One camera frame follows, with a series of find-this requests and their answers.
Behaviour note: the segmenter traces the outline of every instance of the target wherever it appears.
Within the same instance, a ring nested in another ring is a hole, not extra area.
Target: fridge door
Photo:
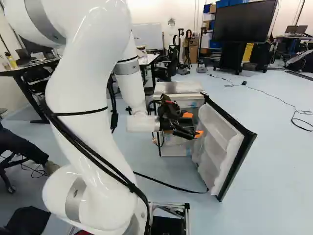
[[[207,93],[201,94],[205,104],[199,109],[197,130],[204,130],[204,135],[194,143],[192,160],[211,195],[221,202],[257,134],[244,128]]]

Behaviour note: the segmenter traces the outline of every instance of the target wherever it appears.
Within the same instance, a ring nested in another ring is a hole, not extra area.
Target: person's leg
[[[36,145],[15,135],[5,128],[0,130],[0,149],[9,150],[16,154],[22,154],[26,158],[33,160],[35,163],[43,165],[48,175],[52,174],[59,168],[58,165],[48,161],[49,155]]]

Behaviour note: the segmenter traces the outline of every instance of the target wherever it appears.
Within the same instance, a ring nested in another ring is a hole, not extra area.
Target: floor
[[[212,68],[208,73],[198,74],[194,69],[190,75],[177,75],[173,80],[200,81],[218,105],[258,137],[222,203],[208,194],[188,194],[141,178],[138,178],[139,187],[152,201],[189,202],[193,235],[311,235],[313,134],[291,124],[291,107],[247,87],[224,87],[228,82],[221,78],[234,84],[247,81],[247,85],[278,96],[302,110],[313,110],[313,82],[275,70],[243,71],[240,76],[234,76]],[[151,142],[151,134],[127,133],[126,105],[122,99],[117,105],[121,114],[114,138],[133,170],[179,187],[205,190],[190,158],[160,158],[157,147]],[[25,121],[25,117],[30,120],[35,115],[28,107],[2,123],[36,143],[56,163],[67,164],[50,127]],[[31,179],[30,172],[21,171],[19,166],[8,170],[7,174],[18,191],[13,196],[8,195],[0,181],[1,225],[5,225],[19,207],[33,205],[45,209],[41,199],[45,178]],[[69,228],[65,222],[51,216],[44,235],[66,235]]]

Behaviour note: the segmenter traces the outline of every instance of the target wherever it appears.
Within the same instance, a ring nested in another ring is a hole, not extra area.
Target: television
[[[276,5],[277,0],[264,0],[217,8],[212,40],[265,42]]]

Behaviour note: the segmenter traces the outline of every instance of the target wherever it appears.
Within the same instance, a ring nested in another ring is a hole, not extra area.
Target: black strap
[[[83,112],[75,112],[75,113],[54,113],[54,116],[78,116],[78,115],[86,115],[86,114],[94,114],[101,111],[107,110],[108,107],[104,107],[102,109],[90,110],[90,111],[83,111]]]
[[[154,178],[152,178],[152,177],[149,177],[149,176],[140,174],[140,173],[135,172],[135,171],[134,171],[134,174],[135,174],[135,175],[138,175],[138,176],[141,176],[141,177],[143,177],[143,178],[146,178],[146,179],[148,179],[148,180],[154,181],[154,182],[156,182],[156,183],[158,183],[158,184],[161,184],[161,185],[164,185],[164,186],[167,186],[167,187],[169,187],[169,188],[173,188],[173,189],[176,189],[176,190],[179,190],[179,191],[183,191],[183,192],[194,193],[194,194],[205,194],[205,193],[209,192],[209,189],[208,189],[208,188],[206,189],[206,192],[196,192],[196,191],[191,191],[191,190],[188,190],[188,189],[179,188],[179,187],[170,185],[170,184],[168,184],[168,183],[162,182],[162,181],[160,181],[160,180],[157,180],[157,179],[154,179]]]
[[[127,61],[131,61],[131,60],[134,60],[136,59],[138,56],[135,56],[135,57],[132,57],[132,58],[129,58],[129,59],[126,59],[126,60],[119,60],[117,61],[118,63],[122,63],[122,62],[127,62]]]

